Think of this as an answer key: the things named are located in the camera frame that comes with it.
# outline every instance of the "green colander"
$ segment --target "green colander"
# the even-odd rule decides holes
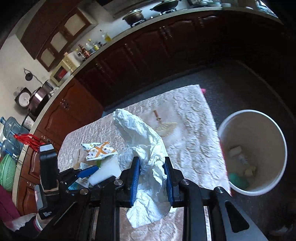
[[[16,170],[15,161],[7,154],[0,163],[0,185],[11,192]]]

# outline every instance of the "pink object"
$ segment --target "pink object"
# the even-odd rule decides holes
[[[13,204],[9,194],[0,185],[0,219],[3,222],[7,222],[19,217],[20,214],[18,213],[15,205]]]

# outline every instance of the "stove burner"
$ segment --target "stove burner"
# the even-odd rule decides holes
[[[161,12],[160,13],[160,15],[164,15],[164,14],[166,14],[166,13],[170,13],[170,12],[176,12],[177,11],[177,9],[172,9],[172,10],[168,10],[168,11],[166,11],[166,12]]]
[[[136,23],[134,23],[134,24],[131,24],[131,28],[132,28],[132,27],[135,27],[135,26],[137,26],[137,25],[139,25],[139,24],[141,24],[141,23],[143,23],[143,22],[146,22],[146,19],[145,19],[145,18],[143,18],[142,20],[140,20],[140,21],[138,21],[138,22],[136,22]]]

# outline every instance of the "kitchen cabinet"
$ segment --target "kitchen cabinet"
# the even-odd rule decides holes
[[[118,99],[116,86],[112,78],[106,73],[97,60],[87,64],[75,78],[90,92],[103,106],[110,105]]]
[[[96,25],[96,21],[85,11],[75,8],[48,37],[37,59],[50,71],[63,59],[64,53]]]
[[[44,2],[28,24],[20,40],[33,59],[37,58],[53,31],[77,7],[80,1],[47,0]]]
[[[102,105],[73,78],[51,104],[37,129],[62,145],[70,132],[98,120],[102,113]]]
[[[106,107],[143,87],[230,58],[251,67],[296,112],[295,46],[284,26],[268,17],[240,11],[192,12],[128,34],[100,52],[76,77]],[[284,85],[278,85],[279,79]],[[96,85],[104,86],[105,93],[95,93]]]
[[[57,152],[59,152],[59,150],[61,149],[60,145],[50,140],[40,131],[36,130],[34,135],[40,138],[41,141],[43,141],[46,144],[49,144],[49,143],[53,144]],[[28,148],[25,159],[23,161],[21,176],[32,183],[39,183],[39,180],[40,180],[39,153],[31,149],[30,147]]]
[[[37,213],[37,206],[35,200],[34,186],[29,180],[20,177],[19,188],[17,194],[17,210],[20,215],[27,215],[29,213]]]
[[[44,143],[53,144],[59,152],[66,135],[98,120],[102,113],[102,105],[73,78],[50,105],[34,135]],[[39,153],[29,147],[22,163],[17,193],[17,209],[21,215],[36,212],[34,185],[39,183]]]
[[[78,7],[81,0],[47,0],[34,15],[21,43],[47,71],[53,69],[78,39],[97,22]]]

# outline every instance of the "red tassel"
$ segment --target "red tassel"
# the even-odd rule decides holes
[[[29,147],[31,147],[36,152],[38,152],[41,145],[45,144],[40,140],[40,138],[32,134],[14,134],[14,138],[25,145],[29,145]]]

